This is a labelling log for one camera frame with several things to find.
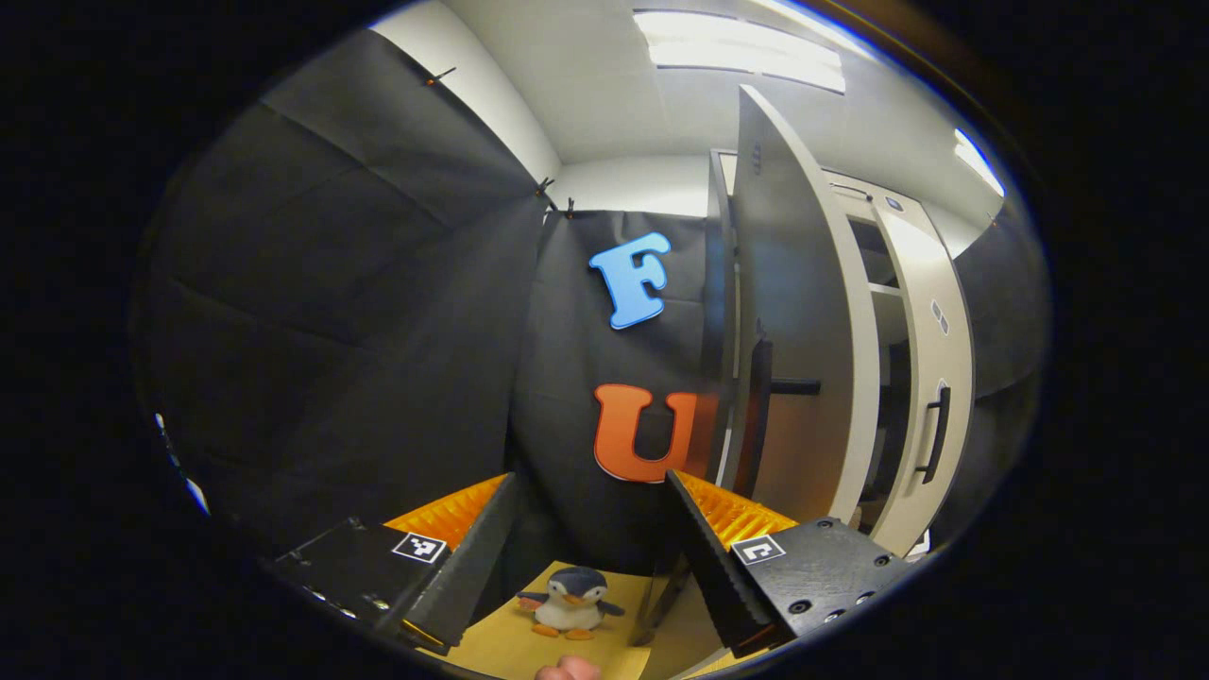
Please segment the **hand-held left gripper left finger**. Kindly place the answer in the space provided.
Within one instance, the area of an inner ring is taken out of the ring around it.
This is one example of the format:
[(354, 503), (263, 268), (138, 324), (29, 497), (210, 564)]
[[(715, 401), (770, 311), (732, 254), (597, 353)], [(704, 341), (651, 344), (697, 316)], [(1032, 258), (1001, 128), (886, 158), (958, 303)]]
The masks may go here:
[(272, 561), (272, 574), (351, 626), (403, 647), (459, 645), (517, 517), (505, 473), (400, 515), (349, 517)]

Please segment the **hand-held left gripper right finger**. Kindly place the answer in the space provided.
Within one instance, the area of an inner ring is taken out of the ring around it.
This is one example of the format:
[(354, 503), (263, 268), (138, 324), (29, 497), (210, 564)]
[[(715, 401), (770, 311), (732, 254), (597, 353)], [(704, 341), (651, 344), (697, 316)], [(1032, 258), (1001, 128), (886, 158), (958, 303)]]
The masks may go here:
[(838, 518), (797, 521), (682, 469), (664, 489), (671, 534), (737, 659), (823, 636), (918, 569)]

